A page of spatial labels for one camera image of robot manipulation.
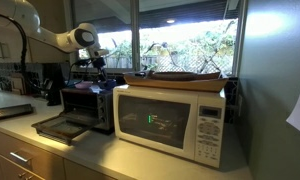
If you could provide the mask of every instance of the green display light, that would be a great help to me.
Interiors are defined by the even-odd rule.
[[[148,123],[149,124],[152,123],[152,116],[151,115],[148,116]]]

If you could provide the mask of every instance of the window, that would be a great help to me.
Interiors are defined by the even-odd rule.
[[[235,71],[239,0],[73,0],[72,5],[75,25],[95,25],[101,47],[110,51],[104,57],[107,72]],[[78,55],[86,58],[84,50]]]

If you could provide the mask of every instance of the wooden board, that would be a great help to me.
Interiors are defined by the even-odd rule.
[[[220,92],[228,78],[219,78],[220,73],[198,74],[192,81],[164,81],[151,79],[149,76],[136,76],[136,73],[125,73],[127,84],[134,86],[157,87],[167,89],[182,89],[192,91]]]

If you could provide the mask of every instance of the countertop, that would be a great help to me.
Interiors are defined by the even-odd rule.
[[[62,106],[47,106],[46,101],[0,91],[0,107],[31,103],[33,114],[0,120],[0,131],[45,149],[90,169],[117,179],[140,180],[252,180],[234,131],[225,125],[221,167],[199,165],[89,130],[68,146],[39,136],[32,124],[57,116]]]

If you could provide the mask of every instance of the microwave window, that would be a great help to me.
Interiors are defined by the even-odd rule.
[[[122,132],[183,148],[190,104],[121,95],[118,109]]]

